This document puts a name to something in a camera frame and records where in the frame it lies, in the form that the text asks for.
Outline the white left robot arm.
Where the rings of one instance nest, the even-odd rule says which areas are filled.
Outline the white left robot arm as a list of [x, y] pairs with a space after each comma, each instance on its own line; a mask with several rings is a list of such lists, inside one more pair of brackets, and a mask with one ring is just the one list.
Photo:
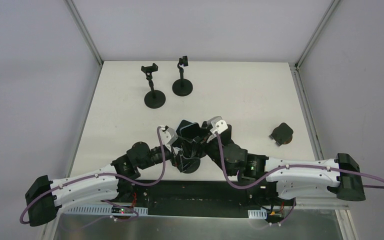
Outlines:
[[[204, 156], [199, 137], [171, 136], [167, 130], [159, 131], [157, 136], [157, 147], [150, 148], [145, 142], [136, 142], [124, 155], [95, 171], [54, 180], [47, 175], [36, 178], [24, 195], [26, 208], [19, 222], [37, 227], [54, 220], [60, 211], [88, 202], [115, 198], [127, 202], [133, 195], [132, 184], [150, 187], [162, 180], [167, 160], [179, 167], [183, 160], [195, 161]], [[140, 177], [139, 170], [158, 164], [162, 164], [162, 171], [156, 180], [151, 183], [136, 180]]]

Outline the black phone stand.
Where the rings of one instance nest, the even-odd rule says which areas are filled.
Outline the black phone stand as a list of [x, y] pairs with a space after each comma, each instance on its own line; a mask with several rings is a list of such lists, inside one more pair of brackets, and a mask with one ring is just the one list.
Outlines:
[[159, 67], [156, 63], [150, 66], [141, 66], [141, 71], [145, 74], [150, 91], [144, 97], [145, 105], [150, 109], [158, 109], [166, 102], [165, 94], [160, 90], [155, 90], [152, 73], [157, 72]]
[[192, 174], [198, 170], [201, 164], [199, 157], [181, 158], [177, 163], [177, 169], [184, 174]]
[[172, 91], [175, 95], [180, 97], [188, 96], [193, 91], [193, 84], [190, 80], [184, 78], [184, 67], [187, 67], [188, 56], [184, 55], [179, 58], [177, 68], [179, 70], [179, 79], [172, 84]]

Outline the blue phone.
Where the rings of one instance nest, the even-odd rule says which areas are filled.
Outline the blue phone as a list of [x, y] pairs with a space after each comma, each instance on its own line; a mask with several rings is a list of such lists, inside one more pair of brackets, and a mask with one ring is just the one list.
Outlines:
[[208, 126], [206, 122], [199, 124], [198, 122], [190, 122], [183, 119], [175, 131], [178, 139], [173, 145], [178, 148], [206, 145], [209, 134]]

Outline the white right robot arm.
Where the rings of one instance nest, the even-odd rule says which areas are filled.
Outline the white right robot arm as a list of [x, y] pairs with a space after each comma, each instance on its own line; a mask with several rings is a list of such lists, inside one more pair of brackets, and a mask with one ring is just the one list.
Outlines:
[[224, 120], [205, 122], [195, 130], [203, 152], [216, 163], [226, 182], [235, 189], [264, 187], [264, 200], [276, 205], [282, 200], [334, 194], [337, 199], [366, 199], [359, 164], [347, 153], [318, 161], [281, 159], [249, 153], [235, 144], [231, 125]]

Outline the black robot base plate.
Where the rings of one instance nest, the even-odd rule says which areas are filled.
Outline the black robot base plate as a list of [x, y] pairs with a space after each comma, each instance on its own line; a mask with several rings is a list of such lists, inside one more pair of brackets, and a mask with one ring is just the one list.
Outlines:
[[118, 187], [111, 202], [147, 208], [150, 216], [246, 218], [249, 210], [271, 210], [282, 203], [268, 186], [236, 189], [223, 181], [125, 182]]

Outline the black phone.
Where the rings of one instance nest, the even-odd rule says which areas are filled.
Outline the black phone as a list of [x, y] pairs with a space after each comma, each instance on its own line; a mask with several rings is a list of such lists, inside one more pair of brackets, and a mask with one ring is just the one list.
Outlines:
[[227, 129], [220, 134], [221, 142], [223, 145], [227, 145], [232, 140], [232, 125], [227, 124]]

